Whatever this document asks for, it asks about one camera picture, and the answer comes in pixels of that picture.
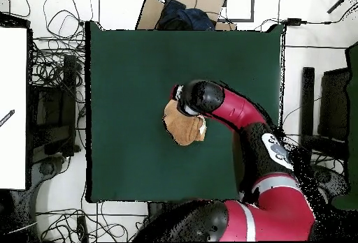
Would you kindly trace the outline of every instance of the pen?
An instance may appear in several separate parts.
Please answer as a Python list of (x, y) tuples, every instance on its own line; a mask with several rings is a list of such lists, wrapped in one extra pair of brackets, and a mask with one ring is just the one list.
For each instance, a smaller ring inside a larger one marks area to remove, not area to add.
[(8, 114), (3, 119), (1, 119), (0, 127), (3, 126), (5, 122), (8, 121), (11, 118), (11, 116), (14, 114), (15, 114), (15, 110), (11, 110), (10, 112), (8, 112)]

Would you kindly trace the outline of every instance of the white cable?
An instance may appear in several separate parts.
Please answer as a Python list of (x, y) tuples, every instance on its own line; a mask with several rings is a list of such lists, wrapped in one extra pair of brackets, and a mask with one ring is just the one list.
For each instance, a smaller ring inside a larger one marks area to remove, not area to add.
[(14, 230), (14, 231), (11, 231), (11, 232), (9, 232), (8, 234), (15, 233), (15, 232), (19, 232), (19, 231), (21, 231), (21, 230), (24, 230), (24, 229), (30, 228), (30, 227), (32, 227), (32, 226), (34, 226), (34, 225), (36, 225), (36, 224), (37, 224), (37, 221), (36, 221), (35, 223), (32, 223), (31, 225), (28, 225), (28, 226), (22, 227), (22, 228), (20, 228), (20, 229)]

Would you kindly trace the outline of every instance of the blue cloth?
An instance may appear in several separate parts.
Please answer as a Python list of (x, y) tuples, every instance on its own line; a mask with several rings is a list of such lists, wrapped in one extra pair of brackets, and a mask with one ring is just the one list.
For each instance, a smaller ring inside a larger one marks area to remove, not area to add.
[(158, 30), (214, 31), (215, 26), (202, 10), (186, 9), (182, 3), (170, 0), (164, 7)]

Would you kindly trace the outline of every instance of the green mat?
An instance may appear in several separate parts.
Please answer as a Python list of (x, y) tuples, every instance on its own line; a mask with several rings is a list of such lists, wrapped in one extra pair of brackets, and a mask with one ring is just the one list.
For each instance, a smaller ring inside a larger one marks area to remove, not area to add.
[(221, 80), (278, 122), (283, 27), (260, 33), (102, 31), (93, 22), (86, 25), (90, 201), (236, 198), (229, 129), (208, 120), (203, 142), (178, 146), (164, 129), (164, 107), (174, 84)]
[(346, 196), (338, 196), (333, 200), (333, 206), (339, 209), (358, 209), (358, 43), (345, 51), (351, 80), (347, 85), (349, 101), (349, 133), (348, 148), (348, 177), (351, 186), (350, 193)]

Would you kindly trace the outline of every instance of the brown stuffed toy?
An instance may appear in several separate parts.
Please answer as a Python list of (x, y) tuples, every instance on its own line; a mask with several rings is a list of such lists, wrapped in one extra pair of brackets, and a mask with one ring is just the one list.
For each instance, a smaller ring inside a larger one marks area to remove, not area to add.
[(205, 138), (205, 118), (187, 117), (177, 110), (178, 102), (170, 100), (164, 109), (163, 122), (166, 130), (179, 145), (190, 145)]

